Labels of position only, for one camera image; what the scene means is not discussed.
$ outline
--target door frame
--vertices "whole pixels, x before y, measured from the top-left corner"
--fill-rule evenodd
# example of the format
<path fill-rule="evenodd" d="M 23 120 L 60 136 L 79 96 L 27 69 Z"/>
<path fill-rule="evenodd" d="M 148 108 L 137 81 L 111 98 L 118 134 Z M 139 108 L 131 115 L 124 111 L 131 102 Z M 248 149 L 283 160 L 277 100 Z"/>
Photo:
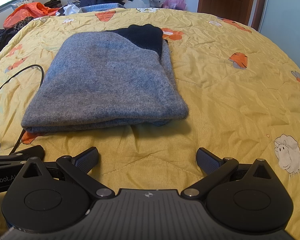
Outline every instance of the door frame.
<path fill-rule="evenodd" d="M 254 28 L 255 30 L 259 29 L 265 2 L 266 2 L 266 0 L 257 0 L 256 9 L 254 11 L 254 16 L 253 16 L 253 20 L 252 20 L 252 24 L 251 24 L 251 27 Z M 248 22 L 250 19 L 250 14 L 251 14 L 251 9 L 252 9 L 252 4 L 253 4 L 253 0 L 250 0 L 249 6 L 248 6 L 248 12 L 250 12 L 250 13 L 247 14 L 247 16 L 246 16 L 246 20 L 244 23 L 245 25 L 248 25 Z M 199 0 L 197 12 L 202 12 L 202 8 L 203 8 L 203 0 Z"/>

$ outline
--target metal screw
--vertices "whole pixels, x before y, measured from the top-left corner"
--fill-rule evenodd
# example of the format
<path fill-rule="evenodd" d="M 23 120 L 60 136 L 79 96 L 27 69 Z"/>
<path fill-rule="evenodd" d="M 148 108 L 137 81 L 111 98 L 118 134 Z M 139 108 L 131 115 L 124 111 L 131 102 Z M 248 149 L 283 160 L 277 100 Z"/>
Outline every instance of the metal screw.
<path fill-rule="evenodd" d="M 189 197 L 195 197 L 199 195 L 200 191 L 195 188 L 187 188 L 183 193 Z"/>
<path fill-rule="evenodd" d="M 112 191 L 108 188 L 101 188 L 96 191 L 96 194 L 100 197 L 108 197 L 112 194 Z"/>

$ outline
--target gray knit sweater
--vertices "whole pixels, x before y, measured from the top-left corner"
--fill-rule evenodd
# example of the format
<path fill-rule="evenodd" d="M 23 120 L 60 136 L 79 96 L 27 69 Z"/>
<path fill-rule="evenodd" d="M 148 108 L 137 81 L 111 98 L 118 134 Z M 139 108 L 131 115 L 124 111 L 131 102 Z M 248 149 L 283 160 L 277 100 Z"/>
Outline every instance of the gray knit sweater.
<path fill-rule="evenodd" d="M 22 127 L 57 132 L 186 118 L 188 107 L 177 92 L 162 31 L 152 25 L 129 28 L 68 38 Z"/>

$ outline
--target yellow bedspread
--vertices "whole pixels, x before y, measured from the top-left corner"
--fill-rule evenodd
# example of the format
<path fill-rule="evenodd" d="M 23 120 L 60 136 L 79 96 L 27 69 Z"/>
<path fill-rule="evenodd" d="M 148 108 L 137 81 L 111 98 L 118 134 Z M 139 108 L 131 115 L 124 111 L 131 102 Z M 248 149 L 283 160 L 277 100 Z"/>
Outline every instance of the yellow bedspread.
<path fill-rule="evenodd" d="M 265 158 L 293 199 L 287 231 L 300 239 L 300 160 L 284 168 L 286 156 L 300 156 L 300 69 L 255 30 L 213 15 L 169 9 L 118 8 L 41 18 L 24 27 L 0 53 L 0 86 L 31 64 L 46 72 L 62 43 L 75 33 L 131 24 L 152 24 L 164 31 L 189 117 L 162 127 L 26 134 L 18 150 L 29 143 L 42 145 L 45 161 L 55 161 L 96 146 L 101 158 L 91 176 L 116 192 L 183 190 L 203 177 L 195 160 L 199 147 L 240 163 Z M 38 68 L 28 69 L 0 91 L 0 155 L 8 154 L 19 137 L 21 119 L 40 79 Z M 5 230 L 0 209 L 0 234 Z"/>

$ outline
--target bedspread pattern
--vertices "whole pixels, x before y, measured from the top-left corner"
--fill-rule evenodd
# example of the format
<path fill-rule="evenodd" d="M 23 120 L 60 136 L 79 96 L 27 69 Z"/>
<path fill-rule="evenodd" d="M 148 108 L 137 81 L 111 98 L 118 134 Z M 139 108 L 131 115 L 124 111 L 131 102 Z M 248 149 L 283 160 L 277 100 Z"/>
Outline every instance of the bedspread pattern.
<path fill-rule="evenodd" d="M 100 164 L 90 175 L 116 192 L 119 188 L 181 191 L 203 177 L 195 161 L 199 147 L 240 163 L 265 158 L 293 199 L 287 230 L 300 239 L 300 69 L 255 30 L 212 15 L 169 9 L 117 8 L 44 17 L 30 22 L 0 53 L 0 86 L 31 64 L 46 72 L 62 43 L 75 33 L 131 24 L 163 30 L 189 117 L 162 127 L 26 133 L 18 150 L 40 144 L 45 161 L 54 161 L 96 146 Z M 14 146 L 40 78 L 38 69 L 28 69 L 0 91 L 0 155 Z M 0 234 L 4 230 L 0 211 Z"/>

